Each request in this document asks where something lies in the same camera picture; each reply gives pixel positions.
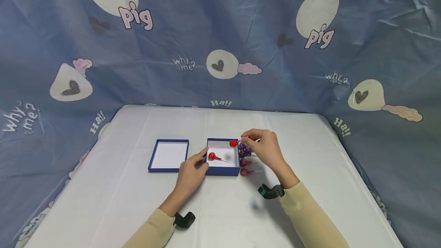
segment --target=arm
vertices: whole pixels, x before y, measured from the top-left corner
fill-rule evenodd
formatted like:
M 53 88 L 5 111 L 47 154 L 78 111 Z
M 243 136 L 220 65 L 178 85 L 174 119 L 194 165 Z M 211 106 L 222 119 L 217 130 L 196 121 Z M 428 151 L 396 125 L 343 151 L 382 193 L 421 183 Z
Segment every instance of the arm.
M 167 244 L 175 230 L 175 214 L 200 185 L 208 170 L 208 163 L 204 163 L 199 169 L 195 167 L 207 150 L 205 148 L 182 162 L 173 192 L 122 248 L 162 248 Z
M 276 133 L 252 129 L 242 134 L 242 142 L 273 170 L 285 188 L 280 201 L 305 248 L 349 248 L 340 231 L 285 162 Z
M 288 164 L 275 169 L 285 195 L 280 198 L 305 248 L 349 248 L 340 231 Z

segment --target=box lid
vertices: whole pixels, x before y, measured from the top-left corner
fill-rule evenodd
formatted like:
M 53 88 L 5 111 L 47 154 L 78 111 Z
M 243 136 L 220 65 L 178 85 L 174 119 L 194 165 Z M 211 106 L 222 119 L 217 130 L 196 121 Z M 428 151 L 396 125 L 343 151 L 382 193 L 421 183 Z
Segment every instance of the box lid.
M 149 164 L 151 173 L 177 173 L 188 156 L 189 141 L 184 139 L 157 139 Z

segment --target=blue fabric backdrop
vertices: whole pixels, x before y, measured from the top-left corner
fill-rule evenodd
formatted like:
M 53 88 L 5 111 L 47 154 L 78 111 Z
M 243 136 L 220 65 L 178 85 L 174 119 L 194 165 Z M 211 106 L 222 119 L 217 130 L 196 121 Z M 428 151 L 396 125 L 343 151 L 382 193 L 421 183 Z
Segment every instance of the blue fabric backdrop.
M 0 10 L 0 247 L 25 245 L 124 104 L 322 114 L 403 245 L 441 246 L 441 0 Z

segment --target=box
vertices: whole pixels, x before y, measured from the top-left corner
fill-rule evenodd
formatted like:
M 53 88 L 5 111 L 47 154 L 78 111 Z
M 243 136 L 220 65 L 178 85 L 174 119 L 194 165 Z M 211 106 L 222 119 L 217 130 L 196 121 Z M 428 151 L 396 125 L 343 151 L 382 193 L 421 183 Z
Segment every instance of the box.
M 238 146 L 230 147 L 231 140 L 237 140 L 237 139 L 235 138 L 207 139 L 208 152 L 206 154 L 205 161 L 208 162 L 210 167 L 208 168 L 206 175 L 218 175 L 218 176 L 239 175 L 240 172 L 239 147 Z M 214 152 L 217 157 L 226 160 L 229 163 L 220 160 L 209 160 L 208 155 L 210 152 Z
M 188 157 L 188 140 L 157 139 L 149 164 L 151 173 L 177 173 Z

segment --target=right hand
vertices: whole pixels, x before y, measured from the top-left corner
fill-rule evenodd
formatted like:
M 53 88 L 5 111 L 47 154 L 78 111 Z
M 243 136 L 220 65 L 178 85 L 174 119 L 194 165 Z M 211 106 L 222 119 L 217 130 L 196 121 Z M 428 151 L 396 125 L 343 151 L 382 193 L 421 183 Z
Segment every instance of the right hand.
M 275 132 L 267 129 L 250 129 L 244 132 L 241 137 L 242 143 L 249 146 L 260 161 L 271 170 L 286 165 Z
M 300 180 L 282 156 L 276 133 L 267 129 L 250 129 L 241 138 L 242 143 L 249 146 L 260 161 L 273 170 L 284 188 L 299 184 Z

